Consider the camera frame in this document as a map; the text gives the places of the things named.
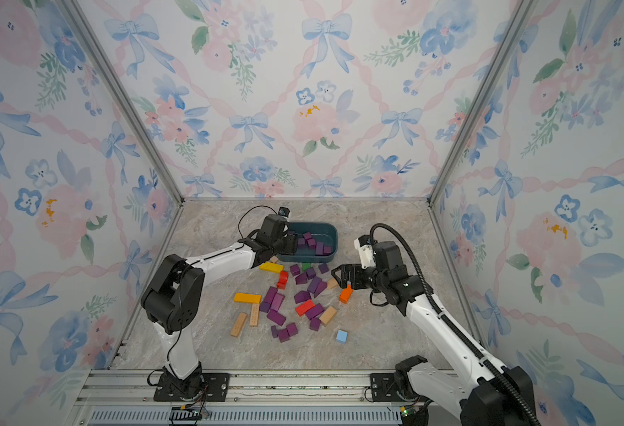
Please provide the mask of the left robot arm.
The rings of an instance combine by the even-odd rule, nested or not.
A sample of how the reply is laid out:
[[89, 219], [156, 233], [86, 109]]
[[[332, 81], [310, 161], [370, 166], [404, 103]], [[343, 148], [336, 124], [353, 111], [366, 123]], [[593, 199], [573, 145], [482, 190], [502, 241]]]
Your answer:
[[297, 248], [289, 231], [290, 210], [280, 207], [260, 228], [236, 243], [198, 257], [169, 255], [163, 259], [141, 296], [141, 308], [153, 323], [164, 350], [156, 401], [196, 401], [207, 383], [195, 352], [191, 323], [196, 319], [204, 286], [231, 273], [256, 268], [271, 257]]

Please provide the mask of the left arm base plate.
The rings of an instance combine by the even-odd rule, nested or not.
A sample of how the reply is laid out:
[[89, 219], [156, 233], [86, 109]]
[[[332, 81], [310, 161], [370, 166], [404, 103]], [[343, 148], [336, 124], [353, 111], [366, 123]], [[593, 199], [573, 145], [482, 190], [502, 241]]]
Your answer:
[[178, 379], [170, 372], [161, 374], [155, 386], [155, 402], [225, 402], [230, 374], [194, 373], [186, 379]]

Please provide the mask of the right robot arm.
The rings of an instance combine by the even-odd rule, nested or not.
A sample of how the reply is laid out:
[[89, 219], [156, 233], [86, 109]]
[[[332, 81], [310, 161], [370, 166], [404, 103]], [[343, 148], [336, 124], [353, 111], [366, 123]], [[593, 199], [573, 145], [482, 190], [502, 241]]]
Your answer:
[[386, 298], [416, 325], [448, 361], [450, 376], [420, 356], [396, 366], [397, 382], [406, 399], [425, 397], [464, 425], [537, 425], [533, 384], [520, 367], [505, 363], [450, 316], [425, 280], [420, 266], [409, 273], [402, 257], [412, 257], [392, 241], [375, 242], [368, 235], [354, 241], [360, 261], [332, 270], [343, 289], [368, 289]]

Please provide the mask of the purple triangle brick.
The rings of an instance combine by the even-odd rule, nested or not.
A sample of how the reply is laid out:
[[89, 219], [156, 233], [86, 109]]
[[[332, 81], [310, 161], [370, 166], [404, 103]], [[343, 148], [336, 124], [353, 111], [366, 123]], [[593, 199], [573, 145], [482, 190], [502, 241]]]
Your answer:
[[322, 279], [320, 277], [313, 278], [313, 280], [311, 280], [310, 284], [308, 285], [308, 292], [312, 295], [315, 294], [321, 282]]

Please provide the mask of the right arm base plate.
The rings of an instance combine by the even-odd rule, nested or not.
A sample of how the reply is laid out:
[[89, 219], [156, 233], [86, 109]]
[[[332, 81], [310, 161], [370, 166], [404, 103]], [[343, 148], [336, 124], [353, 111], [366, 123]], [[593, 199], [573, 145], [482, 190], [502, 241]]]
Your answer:
[[400, 390], [394, 373], [371, 373], [370, 378], [370, 400], [373, 402], [403, 402], [409, 400]]

